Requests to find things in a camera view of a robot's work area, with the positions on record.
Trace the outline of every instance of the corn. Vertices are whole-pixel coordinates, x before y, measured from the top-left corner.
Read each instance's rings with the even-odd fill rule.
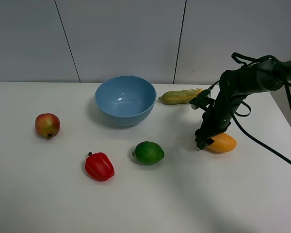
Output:
[[[168,91],[163,96],[159,97],[159,100],[167,105],[189,103],[191,99],[196,97],[202,91],[202,88],[183,91]]]

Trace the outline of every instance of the green lime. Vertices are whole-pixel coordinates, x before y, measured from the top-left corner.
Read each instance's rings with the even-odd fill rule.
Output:
[[[142,164],[152,165],[163,159],[164,151],[154,142],[142,142],[136,146],[132,156]]]

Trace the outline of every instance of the toy fruit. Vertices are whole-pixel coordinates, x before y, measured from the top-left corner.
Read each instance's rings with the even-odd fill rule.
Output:
[[[235,149],[236,140],[226,133],[218,134],[212,137],[214,143],[209,145],[207,148],[217,153],[225,153]]]
[[[88,156],[85,161],[85,170],[91,177],[97,181],[107,181],[114,176],[114,168],[106,154],[89,152]]]
[[[154,142],[142,142],[136,146],[132,156],[141,164],[152,165],[164,158],[164,151]]]
[[[35,119],[35,131],[42,137],[51,138],[56,136],[60,130],[57,116],[52,113],[43,113]]]
[[[159,100],[167,105],[188,103],[202,91],[202,88],[183,91],[168,91],[163,96],[159,97]]]

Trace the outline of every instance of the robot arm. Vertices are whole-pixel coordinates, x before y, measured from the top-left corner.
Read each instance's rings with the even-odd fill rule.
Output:
[[[284,81],[291,80],[291,61],[280,62],[273,56],[253,59],[237,53],[233,53],[232,58],[243,66],[221,75],[216,100],[208,98],[210,90],[207,89],[190,101],[190,104],[205,110],[203,123],[195,132],[196,145],[200,150],[213,143],[213,136],[227,130],[232,114],[248,95],[276,91],[284,85]],[[251,63],[247,65],[238,58]]]

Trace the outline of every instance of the bell pepper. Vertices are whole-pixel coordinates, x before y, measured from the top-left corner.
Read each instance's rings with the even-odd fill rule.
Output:
[[[88,156],[85,161],[85,170],[91,177],[97,181],[107,181],[114,176],[114,168],[106,154],[89,152]]]

